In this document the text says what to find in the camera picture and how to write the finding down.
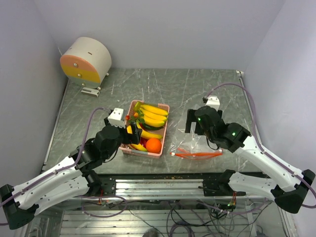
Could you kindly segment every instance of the banana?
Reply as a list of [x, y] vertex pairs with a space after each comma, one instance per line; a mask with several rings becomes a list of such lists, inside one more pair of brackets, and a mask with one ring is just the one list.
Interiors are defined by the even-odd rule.
[[[142, 129], [142, 127], [139, 125], [139, 122], [138, 122], [138, 121], [137, 121], [137, 127], [140, 128], [140, 129]], [[142, 134], [141, 134], [140, 136], [143, 137], [143, 138], [145, 138], [145, 139], [147, 139], [147, 140], [149, 140], [149, 139], [151, 139], [151, 138], [157, 138], [157, 139], [160, 140], [160, 139], [162, 138], [162, 136], [159, 135], [159, 134], [150, 133], [150, 132], [147, 132], [147, 131], [145, 131], [145, 130], [142, 131]]]
[[147, 149], [145, 147], [143, 147], [141, 144], [130, 144], [129, 146], [131, 146], [132, 148], [135, 148], [139, 151], [142, 151], [142, 152], [147, 152]]
[[168, 112], [166, 110], [163, 110], [152, 105], [141, 105], [140, 107], [156, 115], [168, 116]]
[[164, 124], [165, 124], [165, 121], [152, 119], [152, 118], [148, 117], [147, 115], [144, 115], [143, 119], [145, 121], [145, 124], [148, 124], [148, 125], [153, 126], [153, 127], [161, 127], [161, 126], [164, 126]]
[[165, 117], [165, 116], [154, 114], [154, 113], [152, 113], [152, 112], [150, 112], [150, 111], [148, 111], [148, 110], [145, 110], [145, 109], [143, 109], [143, 108], [140, 108], [139, 110], [140, 110], [144, 115], [150, 117], [151, 119], [162, 120], [162, 121], [164, 121], [164, 122], [167, 121], [167, 117]]
[[[131, 126], [128, 126], [128, 127], [126, 128], [126, 130], [127, 130], [127, 132], [130, 133], [130, 134], [133, 133]], [[143, 147], [142, 144], [138, 144], [138, 145], [136, 145], [136, 144], [130, 144], [129, 146], [131, 146], [132, 148], [135, 148], [135, 149], [137, 149], [137, 150], [139, 150], [139, 151], [142, 151], [142, 152], [146, 152], [146, 151], [147, 151], [147, 149], [146, 149], [145, 147]]]

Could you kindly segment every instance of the pink basket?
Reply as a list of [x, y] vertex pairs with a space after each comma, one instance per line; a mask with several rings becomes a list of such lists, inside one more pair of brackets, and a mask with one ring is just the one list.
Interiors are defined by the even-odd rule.
[[[130, 104], [129, 110], [128, 110], [128, 115], [132, 116], [134, 115], [134, 106], [136, 105], [136, 103], [140, 101], [140, 102], [144, 102], [141, 100], [133, 100], [132, 103]], [[170, 107], [168, 105], [165, 104], [158, 104], [158, 108], [161, 108], [163, 110], [166, 110], [169, 112]], [[162, 150], [163, 150], [163, 145], [164, 145], [164, 139], [166, 136], [166, 130], [167, 130], [167, 123], [168, 121], [166, 121], [165, 125], [163, 126], [162, 129], [157, 130], [157, 131], [150, 131], [151, 133], [155, 133], [155, 134], [159, 134], [162, 136], [162, 141], [161, 141], [161, 151], [159, 154], [157, 153], [151, 153], [151, 152], [142, 152], [142, 151], [138, 151], [138, 150], [133, 150], [131, 149], [128, 145], [121, 145], [120, 149], [122, 150], [123, 153], [125, 154], [134, 154], [134, 155], [138, 155], [138, 156], [142, 156], [142, 157], [152, 157], [152, 158], [160, 158], [161, 154], [162, 154]]]

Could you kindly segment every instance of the orange fruit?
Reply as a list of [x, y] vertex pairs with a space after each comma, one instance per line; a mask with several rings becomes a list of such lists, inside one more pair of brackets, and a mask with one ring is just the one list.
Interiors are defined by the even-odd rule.
[[161, 151], [161, 142], [157, 138], [151, 138], [146, 143], [146, 149], [151, 153], [159, 153]]

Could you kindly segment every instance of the marble surface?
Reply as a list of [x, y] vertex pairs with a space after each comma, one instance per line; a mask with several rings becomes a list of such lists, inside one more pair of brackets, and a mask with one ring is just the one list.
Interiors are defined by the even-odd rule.
[[[128, 110], [132, 100], [163, 103], [170, 106], [170, 115], [163, 154], [160, 159], [126, 156], [119, 150], [110, 163], [96, 168], [97, 173], [201, 173], [259, 171], [243, 158], [229, 152], [210, 160], [187, 160], [169, 154], [170, 145], [177, 139], [183, 114], [194, 105], [203, 105], [202, 97], [214, 86], [224, 82], [240, 83], [233, 70], [195, 69], [111, 69], [103, 80], [98, 98], [80, 93], [81, 87], [69, 84], [61, 115], [54, 134], [45, 169], [51, 168], [73, 151], [81, 142], [91, 111], [96, 107], [115, 107]], [[213, 93], [224, 111], [225, 122], [238, 122], [247, 129], [251, 126], [250, 112], [242, 90], [225, 86]], [[94, 137], [104, 126], [106, 114], [97, 111], [88, 134]]]

